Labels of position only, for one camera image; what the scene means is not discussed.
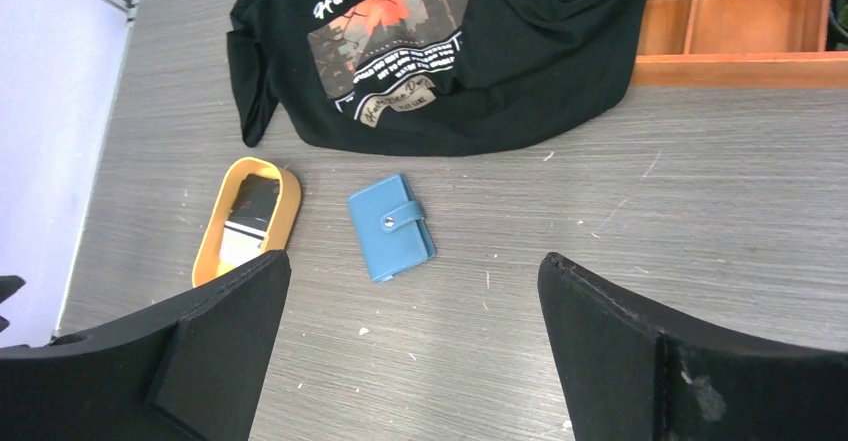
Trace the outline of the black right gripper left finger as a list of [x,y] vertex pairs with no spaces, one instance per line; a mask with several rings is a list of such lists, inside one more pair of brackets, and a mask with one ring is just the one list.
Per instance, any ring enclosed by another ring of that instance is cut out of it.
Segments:
[[291,277],[274,250],[47,345],[1,352],[5,440],[245,440]]

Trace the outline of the yellow oval tray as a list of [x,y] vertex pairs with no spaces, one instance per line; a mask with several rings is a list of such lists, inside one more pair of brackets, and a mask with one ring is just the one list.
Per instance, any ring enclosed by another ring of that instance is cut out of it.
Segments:
[[245,157],[226,172],[192,269],[199,287],[259,255],[284,249],[302,201],[298,178]]

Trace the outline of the blue leather card holder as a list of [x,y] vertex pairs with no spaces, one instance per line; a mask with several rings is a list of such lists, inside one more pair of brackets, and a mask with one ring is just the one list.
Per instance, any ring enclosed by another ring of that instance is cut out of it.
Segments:
[[393,174],[347,199],[371,281],[384,283],[436,255],[425,212],[408,180]]

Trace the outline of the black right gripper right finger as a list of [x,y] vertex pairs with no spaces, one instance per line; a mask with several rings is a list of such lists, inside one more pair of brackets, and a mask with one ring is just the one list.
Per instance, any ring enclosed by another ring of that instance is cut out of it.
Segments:
[[578,440],[843,440],[847,356],[727,329],[549,253],[541,310]]

